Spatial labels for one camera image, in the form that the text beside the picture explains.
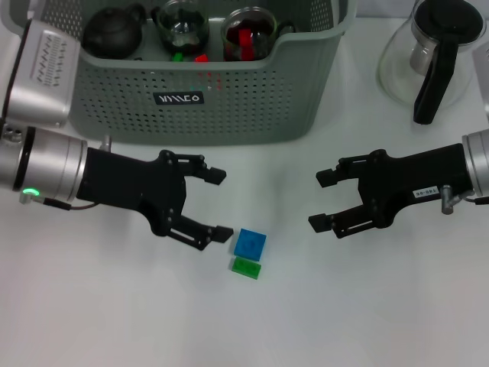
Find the robotic arm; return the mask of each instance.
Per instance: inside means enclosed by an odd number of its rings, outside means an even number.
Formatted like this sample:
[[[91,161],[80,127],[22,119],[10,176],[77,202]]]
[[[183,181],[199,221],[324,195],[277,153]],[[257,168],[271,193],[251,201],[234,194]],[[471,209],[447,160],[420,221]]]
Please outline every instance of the robotic arm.
[[[466,200],[489,204],[489,130],[464,136],[462,144],[406,158],[391,158],[386,151],[342,158],[336,169],[316,175],[322,187],[358,179],[363,205],[341,213],[311,216],[316,232],[333,231],[339,239],[373,228],[387,228],[403,208],[442,200],[442,212]]]
[[[68,119],[79,43],[36,20],[28,22],[21,40],[16,34],[10,37],[8,45],[18,45],[18,55],[0,96],[5,101],[0,186],[21,192],[23,203],[33,200],[65,210],[96,204],[134,210],[146,217],[155,235],[201,251],[212,241],[224,243],[232,236],[232,229],[182,216],[185,177],[215,185],[226,177],[226,172],[208,168],[203,156],[162,151],[155,161],[143,162],[110,152],[109,139],[97,150],[86,141],[46,130],[63,127]],[[74,198],[94,204],[76,208],[68,204]]]

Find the green block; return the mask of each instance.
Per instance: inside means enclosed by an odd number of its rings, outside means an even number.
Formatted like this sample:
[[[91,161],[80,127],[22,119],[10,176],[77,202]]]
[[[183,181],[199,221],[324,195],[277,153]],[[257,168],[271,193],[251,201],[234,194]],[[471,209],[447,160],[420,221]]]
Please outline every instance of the green block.
[[[172,61],[174,63],[181,63],[183,61],[183,54],[181,52],[177,52],[173,55]]]
[[[232,270],[234,273],[244,275],[245,277],[258,279],[261,265],[243,258],[236,258],[235,263],[232,266]]]

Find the label sticker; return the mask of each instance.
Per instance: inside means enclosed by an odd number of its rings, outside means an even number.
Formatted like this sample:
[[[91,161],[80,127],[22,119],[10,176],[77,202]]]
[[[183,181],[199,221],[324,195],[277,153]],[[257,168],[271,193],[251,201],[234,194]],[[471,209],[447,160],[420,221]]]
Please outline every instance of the label sticker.
[[[203,105],[202,92],[153,93],[154,101],[162,106]]]
[[[422,190],[416,190],[413,191],[413,195],[415,198],[420,198],[420,197],[427,197],[427,196],[432,196],[432,195],[438,195],[440,194],[438,187],[433,186],[433,187],[428,187],[426,189]]]

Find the glass coffee pot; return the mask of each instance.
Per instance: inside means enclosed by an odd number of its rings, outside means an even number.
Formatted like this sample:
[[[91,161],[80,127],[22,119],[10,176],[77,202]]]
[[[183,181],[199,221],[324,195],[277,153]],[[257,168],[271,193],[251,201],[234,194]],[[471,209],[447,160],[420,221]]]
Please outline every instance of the glass coffee pot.
[[[457,102],[471,81],[471,50],[486,21],[464,0],[417,0],[390,39],[378,78],[387,94],[414,106],[414,122],[431,124],[438,109]]]

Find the white tabletop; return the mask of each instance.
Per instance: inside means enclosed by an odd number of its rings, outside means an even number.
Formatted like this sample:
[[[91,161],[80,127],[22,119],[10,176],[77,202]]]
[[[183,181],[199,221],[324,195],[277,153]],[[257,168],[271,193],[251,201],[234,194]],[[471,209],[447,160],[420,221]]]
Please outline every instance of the white tabletop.
[[[361,203],[354,181],[315,179],[339,158],[402,157],[487,128],[475,78],[430,126],[382,93],[377,62],[399,25],[355,22],[305,138],[170,147],[227,170],[220,187],[188,179],[184,213],[266,234],[258,281],[229,271],[234,241],[198,252],[153,236],[137,213],[67,213],[0,192],[0,365],[487,366],[488,208],[412,206],[389,229],[342,240],[307,221]],[[113,151],[149,161],[162,148]]]

